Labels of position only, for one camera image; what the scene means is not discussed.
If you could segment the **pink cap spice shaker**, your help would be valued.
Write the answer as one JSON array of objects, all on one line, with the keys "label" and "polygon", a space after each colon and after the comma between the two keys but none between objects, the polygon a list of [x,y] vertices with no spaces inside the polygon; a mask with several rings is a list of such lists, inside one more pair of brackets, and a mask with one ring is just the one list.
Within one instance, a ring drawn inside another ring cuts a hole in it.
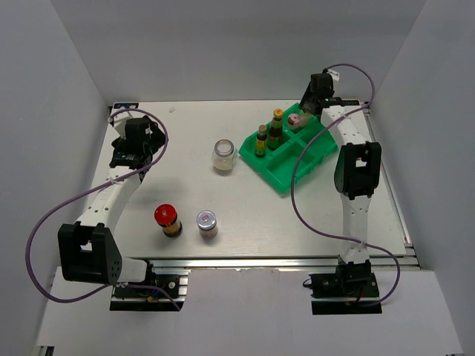
[{"label": "pink cap spice shaker", "polygon": [[301,129],[301,116],[296,113],[288,115],[287,126],[291,132],[298,132]]}]

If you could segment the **green label sauce bottle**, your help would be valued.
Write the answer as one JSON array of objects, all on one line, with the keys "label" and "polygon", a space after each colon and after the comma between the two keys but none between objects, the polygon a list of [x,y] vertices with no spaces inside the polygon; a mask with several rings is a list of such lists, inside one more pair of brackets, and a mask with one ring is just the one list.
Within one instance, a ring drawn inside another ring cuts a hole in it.
[{"label": "green label sauce bottle", "polygon": [[281,144],[283,134],[283,115],[284,111],[282,109],[274,109],[267,137],[267,148],[269,149],[275,150]]}]

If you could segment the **small yellow label bottle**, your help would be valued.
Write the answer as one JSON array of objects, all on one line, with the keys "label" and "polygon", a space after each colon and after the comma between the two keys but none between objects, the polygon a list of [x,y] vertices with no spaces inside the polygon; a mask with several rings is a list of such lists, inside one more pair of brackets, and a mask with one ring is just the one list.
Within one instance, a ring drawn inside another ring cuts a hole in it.
[{"label": "small yellow label bottle", "polygon": [[266,155],[267,142],[267,126],[260,125],[258,127],[256,142],[255,142],[255,156],[264,157]]}]

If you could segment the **clear glass jar white powder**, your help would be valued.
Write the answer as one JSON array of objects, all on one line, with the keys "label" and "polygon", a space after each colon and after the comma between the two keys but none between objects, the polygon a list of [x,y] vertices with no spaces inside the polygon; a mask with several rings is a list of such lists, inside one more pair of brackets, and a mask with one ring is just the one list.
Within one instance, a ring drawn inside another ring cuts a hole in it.
[{"label": "clear glass jar white powder", "polygon": [[222,175],[230,174],[237,162],[238,152],[229,139],[220,139],[214,144],[212,151],[213,169]]}]

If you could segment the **red lid sauce jar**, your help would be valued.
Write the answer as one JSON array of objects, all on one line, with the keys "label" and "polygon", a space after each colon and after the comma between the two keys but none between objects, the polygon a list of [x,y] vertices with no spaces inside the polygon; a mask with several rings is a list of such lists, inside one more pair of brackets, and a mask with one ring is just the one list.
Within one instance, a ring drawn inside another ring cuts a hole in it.
[{"label": "red lid sauce jar", "polygon": [[181,234],[183,227],[173,205],[159,205],[154,212],[154,218],[167,237],[178,237]]}]

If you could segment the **silver lid spice jar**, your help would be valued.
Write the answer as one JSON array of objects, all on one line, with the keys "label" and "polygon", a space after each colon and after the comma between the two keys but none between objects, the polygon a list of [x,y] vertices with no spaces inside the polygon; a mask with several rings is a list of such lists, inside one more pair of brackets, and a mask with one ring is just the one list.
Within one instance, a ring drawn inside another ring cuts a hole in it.
[{"label": "silver lid spice jar", "polygon": [[197,215],[197,227],[202,238],[214,238],[218,233],[216,215],[209,210],[201,211]]}]

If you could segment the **yellow cap spice shaker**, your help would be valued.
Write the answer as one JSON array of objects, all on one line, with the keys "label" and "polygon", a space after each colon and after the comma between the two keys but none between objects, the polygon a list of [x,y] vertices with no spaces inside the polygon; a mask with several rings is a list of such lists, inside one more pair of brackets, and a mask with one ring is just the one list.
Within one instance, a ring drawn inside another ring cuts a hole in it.
[{"label": "yellow cap spice shaker", "polygon": [[313,118],[313,115],[311,113],[306,113],[303,110],[300,111],[299,116],[299,128],[305,128]]}]

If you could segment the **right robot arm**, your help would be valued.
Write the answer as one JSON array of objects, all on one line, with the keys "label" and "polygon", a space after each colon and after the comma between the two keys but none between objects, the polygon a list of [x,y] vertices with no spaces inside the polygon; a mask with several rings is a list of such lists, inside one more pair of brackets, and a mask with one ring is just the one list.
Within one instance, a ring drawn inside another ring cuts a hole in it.
[{"label": "right robot arm", "polygon": [[299,108],[319,118],[338,146],[334,173],[335,189],[343,209],[343,237],[338,265],[331,277],[316,285],[335,296],[360,296],[370,281],[367,242],[367,215],[371,198],[379,185],[381,146],[364,137],[350,120],[345,101],[335,97],[333,70],[311,75]]}]

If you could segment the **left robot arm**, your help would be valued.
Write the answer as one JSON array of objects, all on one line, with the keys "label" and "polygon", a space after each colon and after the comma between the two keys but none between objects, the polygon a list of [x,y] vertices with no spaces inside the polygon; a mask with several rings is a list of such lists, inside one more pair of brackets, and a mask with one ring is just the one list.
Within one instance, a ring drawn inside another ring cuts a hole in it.
[{"label": "left robot arm", "polygon": [[113,121],[119,137],[112,142],[106,186],[75,223],[62,225],[58,232],[62,274],[75,282],[131,283],[139,295],[148,296],[155,291],[157,278],[147,271],[146,261],[121,255],[114,231],[153,156],[166,144],[166,135],[147,114]]}]

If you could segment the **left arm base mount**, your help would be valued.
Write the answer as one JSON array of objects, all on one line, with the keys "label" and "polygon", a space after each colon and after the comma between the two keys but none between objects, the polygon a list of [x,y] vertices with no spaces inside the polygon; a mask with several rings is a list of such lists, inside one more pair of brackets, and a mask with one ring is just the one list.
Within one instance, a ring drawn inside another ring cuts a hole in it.
[{"label": "left arm base mount", "polygon": [[179,312],[186,294],[184,274],[156,271],[147,262],[142,282],[121,282],[112,291],[109,310],[112,312]]}]

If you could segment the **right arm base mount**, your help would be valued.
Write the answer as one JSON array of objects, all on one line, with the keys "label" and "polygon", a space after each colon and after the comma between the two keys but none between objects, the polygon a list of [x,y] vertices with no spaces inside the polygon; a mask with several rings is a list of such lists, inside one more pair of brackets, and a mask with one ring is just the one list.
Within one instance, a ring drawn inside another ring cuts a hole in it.
[{"label": "right arm base mount", "polygon": [[381,314],[379,287],[369,260],[339,261],[332,273],[311,274],[303,287],[311,291],[314,315]]}]

